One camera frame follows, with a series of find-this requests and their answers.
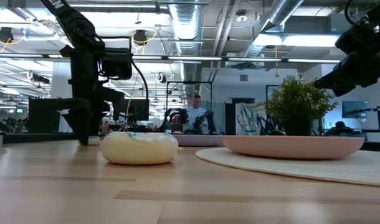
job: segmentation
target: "computer monitor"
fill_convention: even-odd
[[[120,113],[126,113],[128,108],[129,100],[122,100],[121,103],[117,103],[114,105],[114,115],[113,119],[118,121],[120,119]],[[130,121],[148,121],[150,109],[150,101],[149,100],[130,100],[128,120]]]
[[[342,101],[342,118],[367,118],[367,111],[355,113],[358,110],[368,109],[367,101]]]

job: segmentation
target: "person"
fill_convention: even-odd
[[[196,121],[196,118],[198,116],[202,116],[207,111],[200,107],[201,105],[201,96],[194,95],[192,99],[192,106],[186,108],[187,114],[188,114],[188,122],[184,125],[184,131],[191,131],[194,130],[194,122]],[[204,122],[201,124],[202,133],[207,132],[208,122],[205,119]]]
[[[351,128],[347,127],[343,121],[338,121],[335,123],[335,127],[332,127],[327,131],[328,136],[339,136],[340,133],[352,131]]]

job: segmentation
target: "desk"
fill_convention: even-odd
[[[197,150],[130,167],[76,141],[5,145],[0,223],[380,223],[380,187],[232,169]]]

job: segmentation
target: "pink bowl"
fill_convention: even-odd
[[[282,159],[334,159],[358,151],[364,138],[323,136],[223,136],[231,151]]]
[[[179,146],[212,147],[222,145],[222,136],[202,134],[172,134]]]

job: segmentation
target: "round placemat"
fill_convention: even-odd
[[[228,148],[205,149],[197,157],[245,170],[333,182],[380,186],[380,152],[358,151],[330,161],[291,161],[236,154]]]

